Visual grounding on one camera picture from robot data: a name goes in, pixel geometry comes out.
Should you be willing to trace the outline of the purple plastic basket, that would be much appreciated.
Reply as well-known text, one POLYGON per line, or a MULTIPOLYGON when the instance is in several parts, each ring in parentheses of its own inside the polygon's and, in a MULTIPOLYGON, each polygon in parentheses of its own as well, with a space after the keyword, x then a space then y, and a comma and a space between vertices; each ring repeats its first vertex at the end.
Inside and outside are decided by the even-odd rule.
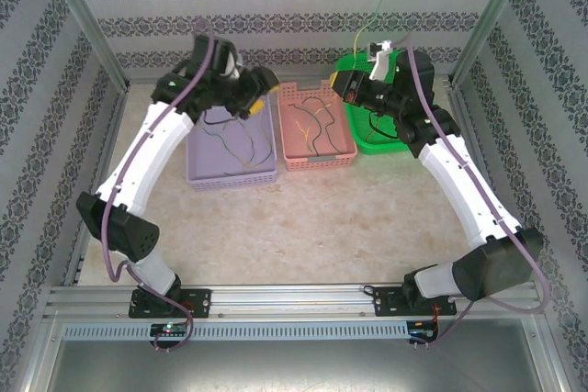
POLYGON ((246 120, 221 106, 203 114, 187 136, 186 180, 198 191, 273 184, 277 149, 269 106, 246 120))

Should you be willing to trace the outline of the pink plastic basket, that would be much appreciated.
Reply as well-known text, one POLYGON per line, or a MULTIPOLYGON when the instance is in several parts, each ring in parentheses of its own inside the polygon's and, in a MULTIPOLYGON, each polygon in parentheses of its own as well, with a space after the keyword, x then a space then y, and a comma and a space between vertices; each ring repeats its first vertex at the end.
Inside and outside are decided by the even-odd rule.
POLYGON ((283 83, 277 92, 277 111, 288 171, 346 167, 356 158, 345 104, 328 81, 307 90, 294 82, 283 83))

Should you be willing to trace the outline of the small green controller board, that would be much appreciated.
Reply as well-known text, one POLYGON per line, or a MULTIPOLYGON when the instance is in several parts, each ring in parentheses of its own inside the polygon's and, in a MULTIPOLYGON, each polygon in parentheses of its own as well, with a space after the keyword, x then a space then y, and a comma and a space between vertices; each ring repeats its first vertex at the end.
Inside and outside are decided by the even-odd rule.
POLYGON ((435 341, 439 332, 437 321, 409 321, 407 329, 410 341, 418 344, 435 341))
POLYGON ((165 324, 152 324, 150 328, 150 336, 153 338, 183 338, 187 334, 187 329, 188 326, 185 323, 168 322, 165 324))

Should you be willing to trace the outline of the grey metal shelf panel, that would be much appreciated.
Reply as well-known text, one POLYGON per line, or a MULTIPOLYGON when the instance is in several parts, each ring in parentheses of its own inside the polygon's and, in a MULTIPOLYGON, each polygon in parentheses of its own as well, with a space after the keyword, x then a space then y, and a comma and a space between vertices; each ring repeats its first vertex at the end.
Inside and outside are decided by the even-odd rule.
POLYGON ((396 339, 147 342, 40 335, 13 392, 579 392, 539 320, 462 322, 441 342, 396 339))

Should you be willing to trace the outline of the aluminium frame post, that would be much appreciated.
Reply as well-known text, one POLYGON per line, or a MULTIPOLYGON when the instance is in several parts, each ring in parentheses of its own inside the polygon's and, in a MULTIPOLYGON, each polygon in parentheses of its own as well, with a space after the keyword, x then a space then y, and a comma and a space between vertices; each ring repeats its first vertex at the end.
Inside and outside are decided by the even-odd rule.
POLYGON ((470 66, 474 63, 507 3, 508 0, 489 0, 485 6, 469 40, 458 57, 454 69, 448 75, 448 81, 452 88, 464 81, 470 66))
POLYGON ((106 69, 109 78, 119 90, 127 90, 130 81, 86 0, 65 0, 65 2, 106 69))

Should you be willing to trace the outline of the aluminium mounting rail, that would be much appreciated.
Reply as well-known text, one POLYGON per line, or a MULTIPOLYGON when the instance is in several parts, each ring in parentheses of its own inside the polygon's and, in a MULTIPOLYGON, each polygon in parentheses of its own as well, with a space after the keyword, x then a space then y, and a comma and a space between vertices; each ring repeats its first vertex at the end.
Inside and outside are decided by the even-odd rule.
MULTIPOLYGON (((51 289, 44 319, 115 322, 128 318, 132 286, 51 289)), ((376 319, 375 301, 361 285, 211 286, 210 321, 349 321, 376 319)))

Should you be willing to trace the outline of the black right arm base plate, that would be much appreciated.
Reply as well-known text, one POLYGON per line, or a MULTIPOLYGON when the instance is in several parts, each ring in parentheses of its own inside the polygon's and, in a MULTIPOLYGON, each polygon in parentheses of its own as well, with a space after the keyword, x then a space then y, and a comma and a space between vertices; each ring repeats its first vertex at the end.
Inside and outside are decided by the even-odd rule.
POLYGON ((377 317, 453 317, 457 307, 449 296, 409 298, 399 286, 376 286, 372 290, 374 312, 377 317))

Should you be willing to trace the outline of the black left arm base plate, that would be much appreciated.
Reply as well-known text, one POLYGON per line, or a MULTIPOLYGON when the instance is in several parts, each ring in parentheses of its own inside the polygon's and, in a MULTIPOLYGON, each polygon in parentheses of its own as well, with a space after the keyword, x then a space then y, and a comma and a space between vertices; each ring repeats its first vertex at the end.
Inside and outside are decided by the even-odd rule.
MULTIPOLYGON (((174 301, 187 309, 193 318, 209 316, 211 291, 209 289, 181 288, 174 294, 174 301)), ((131 319, 184 319, 186 313, 178 307, 154 296, 142 288, 132 292, 128 315, 131 319)))

